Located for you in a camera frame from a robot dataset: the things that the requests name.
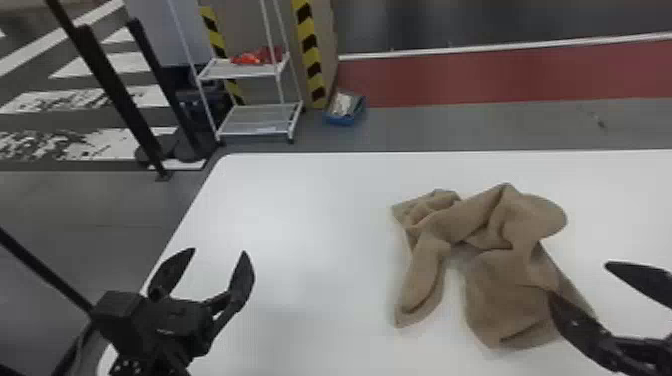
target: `white shelf rack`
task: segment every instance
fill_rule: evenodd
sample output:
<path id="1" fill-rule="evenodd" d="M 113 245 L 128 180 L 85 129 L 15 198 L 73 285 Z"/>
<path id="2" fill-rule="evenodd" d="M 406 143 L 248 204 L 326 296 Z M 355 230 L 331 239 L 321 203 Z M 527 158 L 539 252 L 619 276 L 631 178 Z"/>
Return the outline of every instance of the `white shelf rack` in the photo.
<path id="1" fill-rule="evenodd" d="M 285 52 L 282 61 L 278 62 L 277 70 L 273 64 L 238 65 L 230 59 L 215 58 L 201 70 L 198 79 L 201 81 L 226 80 L 232 78 L 269 77 L 282 74 L 289 61 L 289 53 Z"/>
<path id="2" fill-rule="evenodd" d="M 220 137 L 293 135 L 303 102 L 234 106 L 217 131 Z"/>
<path id="3" fill-rule="evenodd" d="M 208 116 L 208 121 L 212 127 L 215 137 L 218 139 L 227 136 L 255 136 L 255 135 L 286 135 L 289 143 L 294 142 L 294 129 L 298 121 L 299 115 L 303 109 L 303 100 L 301 98 L 301 88 L 299 87 L 298 76 L 296 75 L 296 68 L 289 54 L 289 43 L 287 41 L 287 33 L 285 31 L 285 23 L 282 20 L 278 0 L 259 0 L 261 8 L 261 17 L 264 21 L 264 28 L 266 29 L 266 41 L 271 51 L 272 64 L 263 65 L 238 65 L 231 63 L 230 59 L 221 59 L 215 57 L 214 51 L 212 59 L 206 64 L 200 73 L 196 71 L 193 58 L 189 52 L 189 46 L 184 37 L 182 26 L 175 15 L 175 9 L 172 1 L 166 0 L 170 5 L 173 13 L 173 20 L 177 24 L 178 34 L 182 41 L 182 46 L 187 55 L 187 60 L 191 66 L 191 72 L 196 81 L 196 86 L 201 95 L 201 100 L 204 103 L 205 111 Z M 282 43 L 284 53 L 282 60 L 277 61 L 274 51 L 275 44 L 271 36 L 270 23 L 268 20 L 268 11 L 266 9 L 267 2 L 273 3 L 275 16 L 278 20 L 280 34 L 282 36 Z M 282 73 L 287 66 L 290 66 L 292 71 L 292 78 L 294 79 L 294 87 L 296 88 L 297 102 L 287 102 L 285 100 L 285 93 L 282 88 Z M 213 80 L 228 80 L 228 79 L 246 79 L 246 78 L 260 78 L 273 77 L 278 89 L 278 97 L 280 103 L 263 104 L 263 105 L 234 105 L 229 111 L 222 124 L 217 127 L 214 122 L 214 117 L 209 108 L 208 101 L 205 99 L 202 82 Z M 236 103 L 235 98 L 231 93 L 231 103 Z"/>

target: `black pole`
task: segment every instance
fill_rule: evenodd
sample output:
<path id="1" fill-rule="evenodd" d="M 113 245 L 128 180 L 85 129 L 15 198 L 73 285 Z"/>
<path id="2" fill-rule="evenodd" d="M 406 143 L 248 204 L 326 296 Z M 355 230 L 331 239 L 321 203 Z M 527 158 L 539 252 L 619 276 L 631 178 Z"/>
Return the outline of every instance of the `black pole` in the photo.
<path id="1" fill-rule="evenodd" d="M 133 99 L 128 94 L 126 86 L 115 72 L 112 64 L 105 56 L 102 47 L 96 40 L 89 25 L 75 27 L 59 0 L 45 0 L 49 9 L 56 17 L 65 33 L 75 45 L 75 48 L 86 62 L 100 86 L 107 93 L 119 115 L 130 129 L 133 136 L 147 155 L 149 162 L 159 174 L 159 180 L 167 180 L 170 174 L 163 167 L 163 151 L 156 137 L 149 129 L 147 121 L 138 110 Z"/>
<path id="2" fill-rule="evenodd" d="M 203 154 L 203 150 L 200 143 L 198 142 L 198 138 L 196 138 L 196 133 L 190 126 L 191 122 L 184 114 L 184 111 L 180 106 L 180 102 L 177 100 L 177 96 L 175 95 L 175 87 L 172 81 L 166 77 L 159 60 L 154 53 L 154 49 L 149 43 L 149 39 L 147 39 L 147 34 L 145 33 L 145 28 L 142 26 L 142 23 L 140 23 L 140 20 L 137 18 L 133 18 L 126 23 L 126 27 L 128 27 L 131 35 L 133 35 L 133 38 L 135 38 L 135 42 L 138 44 L 138 47 L 140 47 L 142 55 L 145 57 L 145 60 L 147 60 L 147 64 L 151 68 L 152 73 L 154 73 L 154 77 L 156 77 L 156 81 L 159 83 L 161 91 L 163 91 L 163 95 L 168 100 L 168 104 L 173 109 L 175 117 L 177 118 L 177 121 L 180 124 L 182 132 L 184 132 L 184 136 L 189 142 L 189 145 L 191 145 L 194 153 L 199 155 Z"/>
<path id="3" fill-rule="evenodd" d="M 70 17 L 68 17 L 68 14 L 65 12 L 65 9 L 61 5 L 60 1 L 46 0 L 46 3 L 49 9 L 51 9 L 51 13 L 53 13 L 54 17 L 56 17 L 58 23 L 61 24 L 61 27 L 63 30 L 65 30 L 65 33 L 68 35 L 68 37 L 71 40 L 74 39 L 73 35 L 75 33 L 75 25 L 70 20 Z"/>
<path id="4" fill-rule="evenodd" d="M 9 235 L 3 228 L 0 227 L 0 245 L 2 245 L 9 253 L 14 255 L 23 265 L 32 270 L 40 278 L 42 278 L 49 285 L 53 286 L 68 300 L 70 300 L 79 309 L 84 311 L 87 315 L 93 309 L 93 304 L 89 302 L 84 296 L 77 292 L 72 286 L 65 282 L 61 277 L 54 273 L 48 266 L 46 266 L 37 257 L 33 256 L 24 246 L 22 246 L 16 239 Z"/>

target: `white floor marking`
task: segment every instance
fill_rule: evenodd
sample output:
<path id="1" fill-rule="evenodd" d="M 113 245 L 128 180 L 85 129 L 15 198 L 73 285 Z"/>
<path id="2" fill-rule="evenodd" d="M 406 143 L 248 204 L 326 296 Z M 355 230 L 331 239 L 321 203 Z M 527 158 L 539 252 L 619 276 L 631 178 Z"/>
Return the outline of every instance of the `white floor marking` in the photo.
<path id="1" fill-rule="evenodd" d="M 141 52 L 122 52 L 117 54 L 107 54 L 107 58 L 112 63 L 112 67 L 117 73 L 136 73 L 149 72 L 149 65 Z M 86 66 L 84 59 L 81 57 L 68 63 L 63 68 L 56 71 L 49 78 L 66 78 L 66 77 L 82 77 L 90 76 L 91 71 Z"/>
<path id="2" fill-rule="evenodd" d="M 176 127 L 154 127 L 155 136 L 175 133 Z M 138 142 L 127 128 L 100 129 L 84 135 L 83 142 L 64 150 L 65 161 L 119 161 L 135 159 Z"/>
<path id="3" fill-rule="evenodd" d="M 75 25 L 93 24 L 101 18 L 121 8 L 122 6 L 124 6 L 123 0 L 110 0 L 98 8 L 77 18 L 74 23 Z M 0 77 L 27 63 L 31 59 L 39 56 L 43 52 L 49 50 L 66 39 L 67 36 L 65 35 L 65 31 L 63 31 L 61 28 L 58 28 L 41 37 L 40 39 L 37 39 L 3 57 L 0 59 Z"/>
<path id="4" fill-rule="evenodd" d="M 163 163 L 163 167 L 168 171 L 194 171 L 203 168 L 205 165 L 205 159 L 201 159 L 200 161 L 192 163 L 180 162 L 177 159 L 167 159 L 161 163 Z M 150 171 L 155 170 L 154 166 L 152 165 L 149 165 L 147 169 Z"/>
<path id="5" fill-rule="evenodd" d="M 410 56 L 463 54 L 472 52 L 528 50 L 533 48 L 599 46 L 604 44 L 655 42 L 671 39 L 672 39 L 672 32 L 660 32 L 660 33 L 623 35 L 617 37 L 574 38 L 574 39 L 549 40 L 542 42 L 504 43 L 504 44 L 488 44 L 482 46 L 427 48 L 427 49 L 400 50 L 390 52 L 342 54 L 338 56 L 338 60 L 353 61 L 353 60 L 369 60 L 369 59 L 390 59 L 390 58 L 410 57 Z"/>
<path id="6" fill-rule="evenodd" d="M 126 89 L 138 108 L 168 107 L 168 101 L 158 85 L 128 86 Z M 91 110 L 110 104 L 101 88 L 29 91 L 0 107 L 0 114 Z"/>
<path id="7" fill-rule="evenodd" d="M 172 134 L 176 129 L 153 127 L 152 133 L 156 136 Z M 98 129 L 90 133 L 68 130 L 0 131 L 0 160 L 35 161 L 44 158 L 56 161 L 133 161 L 137 147 L 138 142 L 127 128 Z M 178 161 L 171 161 L 170 165 L 166 163 L 166 168 L 169 167 L 184 168 Z M 195 165 L 187 164 L 187 168 L 193 169 Z"/>
<path id="8" fill-rule="evenodd" d="M 124 43 L 124 42 L 135 42 L 133 35 L 128 31 L 127 28 L 122 27 L 121 29 L 115 31 L 112 35 L 107 37 L 103 44 L 112 44 L 112 43 Z"/>

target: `gray wall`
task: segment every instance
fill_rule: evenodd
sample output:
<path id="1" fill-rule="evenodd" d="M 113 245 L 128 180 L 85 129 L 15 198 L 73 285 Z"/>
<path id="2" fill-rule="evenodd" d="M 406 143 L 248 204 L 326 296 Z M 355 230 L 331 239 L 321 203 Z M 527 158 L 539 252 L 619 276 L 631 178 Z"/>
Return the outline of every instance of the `gray wall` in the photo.
<path id="1" fill-rule="evenodd" d="M 142 22 L 161 65 L 186 65 L 187 57 L 168 1 L 175 6 L 194 62 L 207 63 L 213 56 L 212 49 L 196 0 L 124 0 L 124 3 L 129 16 Z"/>

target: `black base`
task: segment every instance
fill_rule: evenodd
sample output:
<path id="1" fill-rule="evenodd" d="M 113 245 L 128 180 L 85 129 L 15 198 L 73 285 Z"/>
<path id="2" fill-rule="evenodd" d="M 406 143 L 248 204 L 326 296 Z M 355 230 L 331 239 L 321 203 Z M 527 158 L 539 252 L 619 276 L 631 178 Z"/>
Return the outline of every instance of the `black base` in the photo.
<path id="1" fill-rule="evenodd" d="M 156 174 L 156 179 L 154 179 L 154 181 L 156 181 L 156 182 L 167 182 L 167 181 L 169 181 L 170 179 L 173 178 L 174 174 L 175 174 L 175 171 L 166 171 L 165 175 Z"/>
<path id="2" fill-rule="evenodd" d="M 159 145 L 161 145 L 159 159 L 165 161 L 168 158 L 172 158 L 173 152 L 175 151 L 175 146 L 177 145 L 177 138 L 175 135 L 164 134 L 157 136 L 156 140 L 159 142 Z M 135 160 L 142 166 L 149 165 L 149 157 L 147 157 L 147 154 L 140 146 L 135 149 Z"/>
<path id="3" fill-rule="evenodd" d="M 177 145 L 175 146 L 173 154 L 177 160 L 184 163 L 208 159 L 219 146 L 210 132 L 196 133 L 196 138 L 198 139 L 199 144 L 198 150 L 194 150 L 194 148 L 191 147 L 191 144 L 181 131 L 178 130 L 175 133 L 175 136 L 177 138 Z"/>

